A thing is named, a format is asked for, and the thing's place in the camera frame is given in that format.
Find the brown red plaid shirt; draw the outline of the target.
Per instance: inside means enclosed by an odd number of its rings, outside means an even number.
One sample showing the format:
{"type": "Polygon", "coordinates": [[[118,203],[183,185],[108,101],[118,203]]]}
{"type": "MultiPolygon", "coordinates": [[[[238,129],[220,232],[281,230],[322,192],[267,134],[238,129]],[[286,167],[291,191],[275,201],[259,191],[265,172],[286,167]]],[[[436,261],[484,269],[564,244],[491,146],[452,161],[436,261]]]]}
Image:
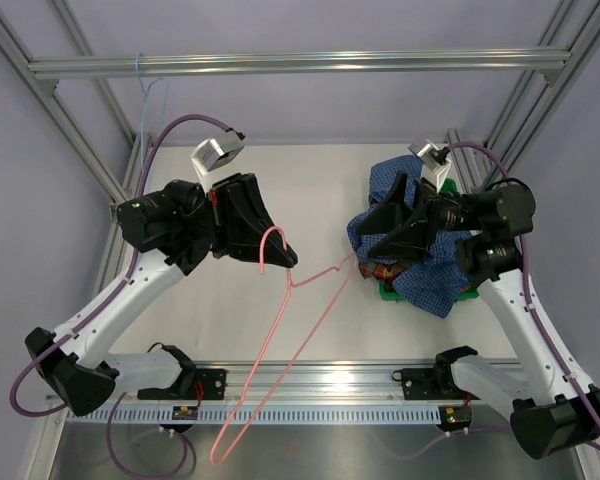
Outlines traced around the brown red plaid shirt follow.
{"type": "Polygon", "coordinates": [[[363,278],[376,279],[384,288],[385,292],[394,293],[393,282],[402,273],[409,270],[409,262],[379,263],[373,261],[360,262],[358,269],[363,278]]]}

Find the blue checked shirt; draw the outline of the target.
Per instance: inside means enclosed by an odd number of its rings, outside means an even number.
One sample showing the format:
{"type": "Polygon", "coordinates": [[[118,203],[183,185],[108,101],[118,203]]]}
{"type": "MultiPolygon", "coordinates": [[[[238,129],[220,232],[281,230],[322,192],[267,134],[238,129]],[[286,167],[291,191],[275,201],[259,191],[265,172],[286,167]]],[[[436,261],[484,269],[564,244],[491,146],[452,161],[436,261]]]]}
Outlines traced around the blue checked shirt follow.
{"type": "MultiPolygon", "coordinates": [[[[346,232],[358,265],[371,263],[371,247],[384,238],[382,234],[362,235],[357,227],[372,213],[389,193],[396,176],[407,174],[404,201],[411,206],[415,195],[415,182],[420,179],[423,162],[414,155],[403,155],[382,161],[371,167],[369,177],[369,207],[349,221],[346,232]]],[[[391,280],[391,289],[403,300],[440,318],[446,317],[455,303],[478,296],[466,275],[456,262],[456,243],[470,237],[467,231],[441,231],[422,263],[406,267],[391,280]]]]}

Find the light blue wire hanger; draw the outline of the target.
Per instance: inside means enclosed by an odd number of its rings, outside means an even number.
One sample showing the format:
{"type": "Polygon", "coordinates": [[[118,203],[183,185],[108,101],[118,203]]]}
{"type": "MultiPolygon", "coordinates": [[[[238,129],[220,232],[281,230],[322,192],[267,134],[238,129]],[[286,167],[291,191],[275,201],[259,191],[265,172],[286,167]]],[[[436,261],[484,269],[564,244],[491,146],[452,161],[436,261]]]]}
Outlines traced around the light blue wire hanger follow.
{"type": "Polygon", "coordinates": [[[146,83],[144,81],[145,78],[145,70],[142,66],[142,61],[144,60],[144,54],[142,52],[138,52],[134,57],[134,71],[136,75],[136,79],[138,81],[140,92],[142,95],[142,111],[140,117],[140,147],[141,150],[144,150],[145,147],[148,146],[148,135],[149,132],[146,129],[147,122],[149,120],[149,111],[150,111],[150,96],[152,88],[159,83],[163,84],[163,97],[161,102],[160,109],[160,126],[164,127],[166,125],[166,110],[168,104],[168,97],[170,92],[171,79],[167,77],[156,77],[155,79],[146,83]]]}

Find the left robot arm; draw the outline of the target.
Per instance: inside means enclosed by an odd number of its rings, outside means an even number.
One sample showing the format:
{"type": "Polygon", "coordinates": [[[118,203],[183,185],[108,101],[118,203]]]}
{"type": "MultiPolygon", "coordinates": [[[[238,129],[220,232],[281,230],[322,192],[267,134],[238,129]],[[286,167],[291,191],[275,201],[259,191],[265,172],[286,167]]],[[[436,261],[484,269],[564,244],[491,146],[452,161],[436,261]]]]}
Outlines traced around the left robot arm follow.
{"type": "Polygon", "coordinates": [[[174,180],[121,204],[122,236],[134,250],[127,270],[73,319],[25,339],[35,370],[64,405],[85,416],[110,398],[138,392],[184,399],[197,388],[197,367],[165,345],[139,354],[110,349],[158,297],[207,257],[291,269],[298,257],[271,219],[254,174],[235,174],[205,189],[174,180]]]}

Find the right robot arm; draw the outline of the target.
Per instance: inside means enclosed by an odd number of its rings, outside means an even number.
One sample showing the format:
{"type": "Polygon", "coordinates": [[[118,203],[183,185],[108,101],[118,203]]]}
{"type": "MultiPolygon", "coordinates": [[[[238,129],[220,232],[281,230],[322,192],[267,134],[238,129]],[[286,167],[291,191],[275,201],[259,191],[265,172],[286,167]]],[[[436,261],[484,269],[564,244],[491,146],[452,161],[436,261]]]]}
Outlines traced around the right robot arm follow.
{"type": "Polygon", "coordinates": [[[519,381],[463,346],[438,354],[434,388],[484,401],[505,417],[526,454],[542,459],[600,437],[600,387],[560,340],[535,292],[523,237],[536,211],[530,188],[504,179],[477,194],[441,194],[428,181],[415,183],[405,201],[408,176],[399,172],[388,194],[359,224],[360,235],[379,234],[374,260],[422,261],[442,231],[472,231],[456,243],[456,261],[472,288],[495,314],[523,368],[519,381]]]}

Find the green plastic tray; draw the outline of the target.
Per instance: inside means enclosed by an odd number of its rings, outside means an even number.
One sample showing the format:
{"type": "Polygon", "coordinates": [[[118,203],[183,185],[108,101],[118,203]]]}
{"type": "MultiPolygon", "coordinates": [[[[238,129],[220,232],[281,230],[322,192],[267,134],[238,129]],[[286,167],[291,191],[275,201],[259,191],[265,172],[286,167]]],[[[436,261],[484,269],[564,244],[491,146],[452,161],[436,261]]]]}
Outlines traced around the green plastic tray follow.
{"type": "MultiPolygon", "coordinates": [[[[446,179],[443,183],[442,193],[456,193],[458,191],[456,182],[453,179],[446,179]]],[[[392,289],[386,289],[385,285],[380,283],[378,287],[380,298],[384,301],[403,301],[403,298],[392,289]]],[[[457,297],[456,302],[477,299],[479,293],[476,289],[465,289],[457,297]]]]}

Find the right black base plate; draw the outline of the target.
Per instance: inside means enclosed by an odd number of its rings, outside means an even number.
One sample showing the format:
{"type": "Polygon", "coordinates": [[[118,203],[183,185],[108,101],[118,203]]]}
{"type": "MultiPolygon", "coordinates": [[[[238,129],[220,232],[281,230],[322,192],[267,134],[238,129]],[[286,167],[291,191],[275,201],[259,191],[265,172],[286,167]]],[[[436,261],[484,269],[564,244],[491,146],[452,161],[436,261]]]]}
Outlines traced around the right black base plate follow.
{"type": "Polygon", "coordinates": [[[407,367],[397,371],[405,400],[437,400],[450,395],[443,371],[436,367],[407,367]]]}

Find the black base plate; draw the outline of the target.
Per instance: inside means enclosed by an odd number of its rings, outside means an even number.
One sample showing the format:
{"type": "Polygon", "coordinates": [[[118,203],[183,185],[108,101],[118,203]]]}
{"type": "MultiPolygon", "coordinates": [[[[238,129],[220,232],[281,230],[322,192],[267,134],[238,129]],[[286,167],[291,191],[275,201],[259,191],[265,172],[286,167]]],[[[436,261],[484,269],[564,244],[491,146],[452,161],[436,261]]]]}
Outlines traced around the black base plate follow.
{"type": "Polygon", "coordinates": [[[199,368],[183,371],[175,383],[164,389],[146,388],[137,392],[139,400],[223,400],[227,371],[221,368],[199,368]]]}
{"type": "Polygon", "coordinates": [[[436,367],[407,367],[397,371],[405,400],[437,400],[450,395],[443,371],[436,367]]]}

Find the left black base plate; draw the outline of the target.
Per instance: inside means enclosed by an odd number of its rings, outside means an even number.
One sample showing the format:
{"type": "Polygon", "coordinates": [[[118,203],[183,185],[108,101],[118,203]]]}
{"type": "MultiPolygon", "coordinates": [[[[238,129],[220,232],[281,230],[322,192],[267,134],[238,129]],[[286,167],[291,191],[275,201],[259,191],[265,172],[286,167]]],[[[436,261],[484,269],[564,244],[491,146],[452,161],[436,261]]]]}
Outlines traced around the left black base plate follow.
{"type": "Polygon", "coordinates": [[[199,368],[183,371],[175,383],[164,389],[146,388],[137,392],[139,400],[223,400],[227,371],[221,368],[199,368]]]}

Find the aluminium frame top rail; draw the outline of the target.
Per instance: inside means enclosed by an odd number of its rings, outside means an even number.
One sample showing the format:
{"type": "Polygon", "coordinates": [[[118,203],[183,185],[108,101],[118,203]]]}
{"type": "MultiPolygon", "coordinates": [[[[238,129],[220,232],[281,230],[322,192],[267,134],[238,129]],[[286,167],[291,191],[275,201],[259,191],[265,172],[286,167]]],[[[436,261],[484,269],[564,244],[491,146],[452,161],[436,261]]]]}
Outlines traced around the aluminium frame top rail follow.
{"type": "Polygon", "coordinates": [[[566,48],[534,46],[456,50],[80,56],[38,58],[32,60],[28,68],[38,80],[454,70],[560,71],[571,57],[571,52],[566,48]]]}

